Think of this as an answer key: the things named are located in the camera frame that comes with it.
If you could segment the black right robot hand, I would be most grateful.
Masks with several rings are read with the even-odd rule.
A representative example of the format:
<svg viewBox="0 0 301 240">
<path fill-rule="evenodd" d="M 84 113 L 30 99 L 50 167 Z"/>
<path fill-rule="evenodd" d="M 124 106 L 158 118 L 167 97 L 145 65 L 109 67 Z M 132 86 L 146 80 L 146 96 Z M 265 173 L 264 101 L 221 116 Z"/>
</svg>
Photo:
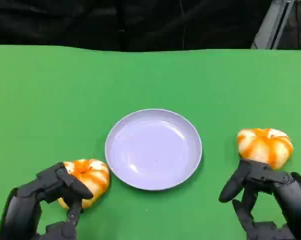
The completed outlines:
<svg viewBox="0 0 301 240">
<path fill-rule="evenodd" d="M 257 222 L 251 213 L 260 192 L 274 196 L 286 223 Z M 273 170 L 267 163 L 240 159 L 218 200 L 232 202 L 248 240 L 301 240 L 301 175 Z"/>
</svg>

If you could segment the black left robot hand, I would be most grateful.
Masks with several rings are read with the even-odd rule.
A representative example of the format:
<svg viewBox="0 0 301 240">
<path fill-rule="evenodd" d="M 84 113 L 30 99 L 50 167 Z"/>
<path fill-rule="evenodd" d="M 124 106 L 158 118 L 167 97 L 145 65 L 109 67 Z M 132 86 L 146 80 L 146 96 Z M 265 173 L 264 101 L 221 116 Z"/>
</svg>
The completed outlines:
<svg viewBox="0 0 301 240">
<path fill-rule="evenodd" d="M 92 192 L 59 162 L 37 173 L 35 180 L 11 190 L 0 220 L 0 240 L 75 240 L 82 201 L 92 197 Z M 67 219 L 47 225 L 45 233 L 39 234 L 40 203 L 50 204 L 59 198 L 69 207 Z"/>
</svg>

